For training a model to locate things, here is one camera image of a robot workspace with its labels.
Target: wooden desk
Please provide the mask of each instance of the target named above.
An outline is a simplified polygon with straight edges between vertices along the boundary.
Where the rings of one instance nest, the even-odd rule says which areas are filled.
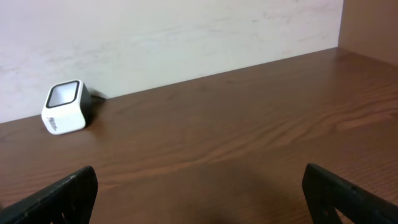
[[[0,201],[85,165],[92,223],[310,223],[315,162],[398,202],[398,67],[330,49],[108,100],[88,128],[0,124]]]

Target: brown wooden surface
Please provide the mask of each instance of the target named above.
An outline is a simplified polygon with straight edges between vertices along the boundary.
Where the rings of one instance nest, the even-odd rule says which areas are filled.
[[[398,67],[330,49],[0,124],[0,201],[92,165],[92,223],[310,223],[308,162],[398,202]]]
[[[398,1],[345,0],[339,47],[398,65]]]

